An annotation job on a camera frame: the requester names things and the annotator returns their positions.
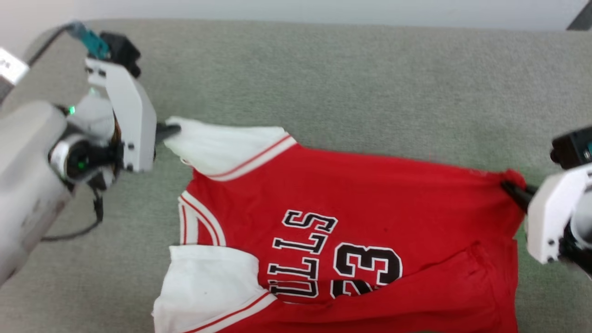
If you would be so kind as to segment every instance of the gray robot arm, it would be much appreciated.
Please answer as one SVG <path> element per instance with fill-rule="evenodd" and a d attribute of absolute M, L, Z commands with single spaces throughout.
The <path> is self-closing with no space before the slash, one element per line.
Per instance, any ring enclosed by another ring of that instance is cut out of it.
<path fill-rule="evenodd" d="M 136 80 L 140 53 L 125 36 L 98 37 L 79 23 L 70 30 L 89 48 L 89 83 L 107 96 L 92 89 L 71 108 L 37 101 L 0 119 L 0 286 L 23 267 L 79 186 L 100 198 L 120 172 L 150 171 L 157 141 L 180 130 L 156 123 Z M 10 63 L 0 70 L 0 103 L 28 70 L 7 54 L 0 51 Z"/>

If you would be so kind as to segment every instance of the red jersey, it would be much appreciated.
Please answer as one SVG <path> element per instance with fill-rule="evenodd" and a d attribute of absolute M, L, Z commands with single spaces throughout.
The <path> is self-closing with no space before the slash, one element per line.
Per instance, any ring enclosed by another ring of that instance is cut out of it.
<path fill-rule="evenodd" d="M 523 184 L 514 171 L 308 149 L 279 127 L 171 122 L 182 132 L 166 144 L 194 168 L 181 244 L 254 255 L 258 284 L 284 302 L 362 302 L 476 242 L 511 239 L 523 219 L 500 187 Z"/>

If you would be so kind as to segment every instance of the gray couch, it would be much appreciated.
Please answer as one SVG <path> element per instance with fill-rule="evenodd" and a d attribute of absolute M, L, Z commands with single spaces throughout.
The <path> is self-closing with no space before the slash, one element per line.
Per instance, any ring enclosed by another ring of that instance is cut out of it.
<path fill-rule="evenodd" d="M 592 35 L 448 28 L 121 20 L 92 22 L 141 50 L 158 117 L 280 125 L 307 146 L 516 168 L 537 184 L 558 169 L 553 136 L 592 123 Z M 88 89 L 84 49 L 61 38 L 5 103 L 74 104 Z M 149 332 L 178 240 L 176 198 L 191 173 L 164 147 L 155 170 L 123 175 L 105 222 L 42 244 L 0 289 L 1 332 Z M 81 191 L 51 229 L 92 222 Z M 592 282 L 542 266 L 521 231 L 522 332 L 590 332 Z"/>

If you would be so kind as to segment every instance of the robotic arm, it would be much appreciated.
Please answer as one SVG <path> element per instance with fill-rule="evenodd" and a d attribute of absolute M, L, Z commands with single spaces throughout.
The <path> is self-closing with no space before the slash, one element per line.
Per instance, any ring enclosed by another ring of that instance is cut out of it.
<path fill-rule="evenodd" d="M 91 89 L 70 108 L 36 101 L 0 121 L 0 286 L 23 267 L 79 186 L 95 192 L 100 222 L 100 193 L 121 171 L 150 171 L 155 144 L 180 131 L 156 123 L 136 81 L 140 53 L 125 36 L 97 37 L 80 23 L 65 31 L 89 49 L 88 81 L 108 96 Z M 28 66 L 1 49 L 0 63 L 1 102 Z"/>
<path fill-rule="evenodd" d="M 541 264 L 577 264 L 592 276 L 592 127 L 553 140 L 551 159 L 565 170 L 539 187 L 502 186 L 528 213 L 527 249 Z"/>

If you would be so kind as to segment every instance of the basketball jersey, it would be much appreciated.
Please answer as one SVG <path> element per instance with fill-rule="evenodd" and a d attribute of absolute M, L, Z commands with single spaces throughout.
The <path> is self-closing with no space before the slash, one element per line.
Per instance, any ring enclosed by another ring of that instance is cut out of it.
<path fill-rule="evenodd" d="M 224 246 L 172 246 L 155 301 L 156 333 L 517 332 L 516 244 L 469 246 L 372 293 L 282 302 L 258 282 L 258 260 Z"/>

